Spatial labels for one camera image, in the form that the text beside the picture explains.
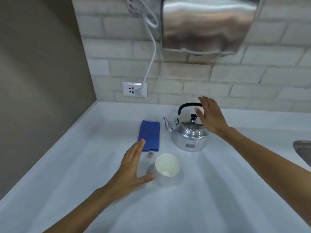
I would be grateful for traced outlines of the person's left hand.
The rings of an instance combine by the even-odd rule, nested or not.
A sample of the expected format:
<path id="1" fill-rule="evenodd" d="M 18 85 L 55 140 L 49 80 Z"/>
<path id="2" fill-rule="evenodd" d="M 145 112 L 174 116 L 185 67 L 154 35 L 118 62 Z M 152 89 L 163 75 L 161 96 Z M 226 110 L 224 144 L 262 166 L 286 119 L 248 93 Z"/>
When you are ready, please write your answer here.
<path id="1" fill-rule="evenodd" d="M 140 187 L 137 185 L 138 162 L 141 157 L 145 140 L 134 143 L 124 154 L 120 167 L 111 180 L 105 185 L 111 202 L 125 197 Z"/>

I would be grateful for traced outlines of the person's right hand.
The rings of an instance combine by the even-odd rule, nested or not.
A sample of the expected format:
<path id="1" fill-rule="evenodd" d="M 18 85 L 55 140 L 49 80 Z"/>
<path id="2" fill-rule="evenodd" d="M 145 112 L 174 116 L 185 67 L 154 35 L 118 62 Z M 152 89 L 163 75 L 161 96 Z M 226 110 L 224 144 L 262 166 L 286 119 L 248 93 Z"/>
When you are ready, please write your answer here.
<path id="1" fill-rule="evenodd" d="M 227 122 L 221 112 L 220 107 L 217 102 L 208 97 L 198 97 L 202 108 L 203 113 L 206 117 L 205 122 L 202 122 L 204 127 L 208 129 L 209 132 L 223 138 L 226 132 L 229 129 Z"/>

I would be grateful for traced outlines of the person's right forearm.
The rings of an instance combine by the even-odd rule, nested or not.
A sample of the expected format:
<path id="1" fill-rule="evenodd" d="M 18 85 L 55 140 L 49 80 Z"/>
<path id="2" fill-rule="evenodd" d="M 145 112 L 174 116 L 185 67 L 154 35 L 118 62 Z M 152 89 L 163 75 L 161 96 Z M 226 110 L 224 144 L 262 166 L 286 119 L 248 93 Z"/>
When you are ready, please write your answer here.
<path id="1" fill-rule="evenodd" d="M 311 227 L 311 172 L 226 126 L 217 134 Z"/>

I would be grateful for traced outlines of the person's left forearm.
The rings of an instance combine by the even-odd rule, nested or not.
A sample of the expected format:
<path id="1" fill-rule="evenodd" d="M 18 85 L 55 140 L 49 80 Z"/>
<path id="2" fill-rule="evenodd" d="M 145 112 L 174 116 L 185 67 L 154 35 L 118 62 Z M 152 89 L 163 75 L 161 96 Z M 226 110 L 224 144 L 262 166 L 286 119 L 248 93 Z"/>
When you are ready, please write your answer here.
<path id="1" fill-rule="evenodd" d="M 95 190 L 85 201 L 43 233 L 83 233 L 114 201 L 115 190 L 107 185 Z"/>

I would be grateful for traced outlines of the silver metal kettle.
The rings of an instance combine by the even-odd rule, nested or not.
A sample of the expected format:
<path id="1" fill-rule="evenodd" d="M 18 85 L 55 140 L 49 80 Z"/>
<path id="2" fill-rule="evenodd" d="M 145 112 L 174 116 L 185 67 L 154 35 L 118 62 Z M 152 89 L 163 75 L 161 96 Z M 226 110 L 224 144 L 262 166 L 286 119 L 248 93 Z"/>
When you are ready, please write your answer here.
<path id="1" fill-rule="evenodd" d="M 165 129 L 171 134 L 171 140 L 174 145 L 187 152 L 199 152 L 207 145 L 209 131 L 204 127 L 202 122 L 198 120 L 196 113 L 192 113 L 185 118 L 181 117 L 181 112 L 187 107 L 202 107 L 201 103 L 191 102 L 182 104 L 178 108 L 178 117 L 170 126 L 166 117 Z"/>

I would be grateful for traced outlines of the white paper cup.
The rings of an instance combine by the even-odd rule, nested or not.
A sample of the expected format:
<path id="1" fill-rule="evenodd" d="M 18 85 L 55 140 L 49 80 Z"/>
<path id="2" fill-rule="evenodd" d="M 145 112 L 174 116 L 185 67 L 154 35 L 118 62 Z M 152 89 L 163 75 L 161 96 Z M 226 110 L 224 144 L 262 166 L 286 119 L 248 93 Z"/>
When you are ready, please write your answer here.
<path id="1" fill-rule="evenodd" d="M 155 161 L 156 180 L 161 187 L 170 187 L 177 184 L 180 172 L 179 159 L 170 153 L 163 153 Z"/>

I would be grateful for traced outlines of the blue folded cloth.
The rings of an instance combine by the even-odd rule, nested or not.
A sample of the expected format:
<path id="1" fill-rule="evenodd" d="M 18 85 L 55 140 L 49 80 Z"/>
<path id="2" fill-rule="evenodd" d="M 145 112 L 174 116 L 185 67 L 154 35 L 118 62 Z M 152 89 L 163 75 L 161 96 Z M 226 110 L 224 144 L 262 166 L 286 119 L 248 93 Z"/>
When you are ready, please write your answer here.
<path id="1" fill-rule="evenodd" d="M 160 148 L 160 123 L 143 120 L 140 125 L 138 141 L 144 139 L 142 152 L 158 152 Z"/>

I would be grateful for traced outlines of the stainless steel hand dryer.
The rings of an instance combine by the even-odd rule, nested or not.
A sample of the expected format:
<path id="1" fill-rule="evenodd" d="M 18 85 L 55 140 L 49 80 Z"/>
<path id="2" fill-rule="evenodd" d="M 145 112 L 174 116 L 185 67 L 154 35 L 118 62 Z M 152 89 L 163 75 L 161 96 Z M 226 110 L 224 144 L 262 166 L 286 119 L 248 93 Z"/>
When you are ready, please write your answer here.
<path id="1" fill-rule="evenodd" d="M 161 0 L 163 50 L 192 55 L 235 55 L 260 0 Z"/>

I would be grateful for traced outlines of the white wall power outlet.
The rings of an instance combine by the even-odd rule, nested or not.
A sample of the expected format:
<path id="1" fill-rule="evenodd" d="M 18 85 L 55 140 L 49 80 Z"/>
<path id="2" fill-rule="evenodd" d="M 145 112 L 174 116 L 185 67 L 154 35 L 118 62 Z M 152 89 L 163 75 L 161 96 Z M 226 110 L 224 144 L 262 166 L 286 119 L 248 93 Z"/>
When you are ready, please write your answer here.
<path id="1" fill-rule="evenodd" d="M 147 98 L 147 83 L 122 82 L 122 94 L 125 97 Z"/>

